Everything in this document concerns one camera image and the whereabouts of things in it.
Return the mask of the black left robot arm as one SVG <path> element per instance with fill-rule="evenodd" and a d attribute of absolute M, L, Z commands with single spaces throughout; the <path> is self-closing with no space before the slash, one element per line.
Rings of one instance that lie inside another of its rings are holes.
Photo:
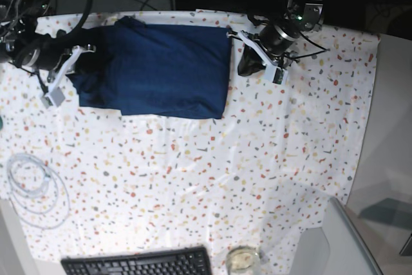
<path fill-rule="evenodd" d="M 307 33 L 321 30 L 324 0 L 286 0 L 279 13 L 256 19 L 248 14 L 254 26 L 263 26 L 258 33 L 232 32 L 229 37 L 245 45 L 238 64 L 238 75 L 251 76 L 259 71 L 274 84 L 285 84 L 288 67 L 304 58 L 328 52 L 307 37 Z"/>

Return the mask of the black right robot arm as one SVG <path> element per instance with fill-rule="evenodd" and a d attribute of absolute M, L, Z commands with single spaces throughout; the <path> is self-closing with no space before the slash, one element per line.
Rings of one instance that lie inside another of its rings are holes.
<path fill-rule="evenodd" d="M 93 0 L 85 0 L 78 23 L 69 32 L 58 31 L 56 38 L 36 32 L 37 19 L 44 16 L 50 0 L 11 0 L 1 23 L 1 62 L 17 68 L 57 71 L 68 59 L 70 42 L 81 32 Z"/>

